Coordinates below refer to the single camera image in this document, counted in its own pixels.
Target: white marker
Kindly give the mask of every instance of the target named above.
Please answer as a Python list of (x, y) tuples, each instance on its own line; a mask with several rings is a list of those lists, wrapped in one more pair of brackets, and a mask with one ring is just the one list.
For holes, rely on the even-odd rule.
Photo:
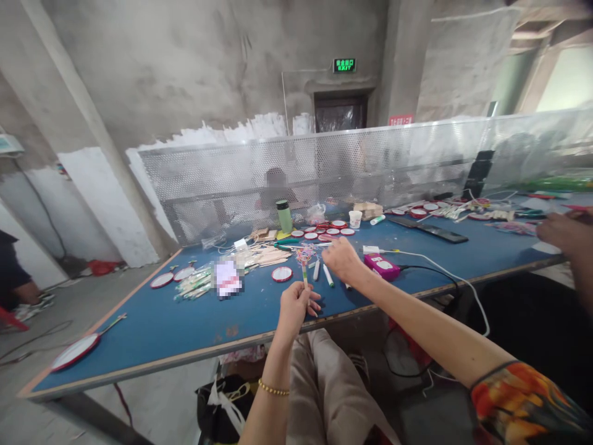
[(319, 260), (315, 261), (315, 272), (313, 272), (313, 279), (317, 281), (319, 279), (319, 265), (321, 263)]
[(329, 269), (326, 265), (323, 265), (323, 272), (326, 273), (327, 282), (329, 283), (329, 287), (334, 286), (334, 280), (332, 280), (332, 276), (329, 274)]

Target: white paper cup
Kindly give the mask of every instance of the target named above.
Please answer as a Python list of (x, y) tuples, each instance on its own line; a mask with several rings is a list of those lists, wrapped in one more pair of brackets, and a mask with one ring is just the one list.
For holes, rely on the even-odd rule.
[(348, 212), (350, 215), (350, 228), (351, 229), (358, 229), (360, 228), (360, 220), (363, 217), (363, 213), (360, 210), (350, 210)]

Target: green thermos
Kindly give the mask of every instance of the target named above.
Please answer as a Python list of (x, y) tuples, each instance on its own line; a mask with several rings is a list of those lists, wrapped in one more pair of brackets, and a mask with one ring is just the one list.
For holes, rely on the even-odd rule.
[(290, 208), (287, 200), (276, 201), (276, 208), (278, 209), (278, 217), (280, 218), (280, 227), (282, 232), (289, 234), (292, 232), (292, 217), (290, 215)]

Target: floral shirt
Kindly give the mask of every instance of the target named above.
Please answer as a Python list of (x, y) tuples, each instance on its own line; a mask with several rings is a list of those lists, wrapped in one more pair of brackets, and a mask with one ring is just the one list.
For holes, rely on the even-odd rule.
[(471, 389), (478, 419), (506, 444), (590, 444), (593, 421), (551, 380), (511, 362)]

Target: gold bracelet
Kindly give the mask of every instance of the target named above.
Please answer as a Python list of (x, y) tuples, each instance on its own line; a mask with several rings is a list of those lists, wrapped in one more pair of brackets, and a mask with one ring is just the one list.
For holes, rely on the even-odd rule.
[(273, 394), (275, 396), (287, 396), (290, 394), (290, 391), (283, 391), (281, 389), (274, 389), (274, 388), (270, 388), (268, 385), (264, 384), (261, 379), (258, 380), (259, 385), (267, 392), (269, 392), (270, 394)]

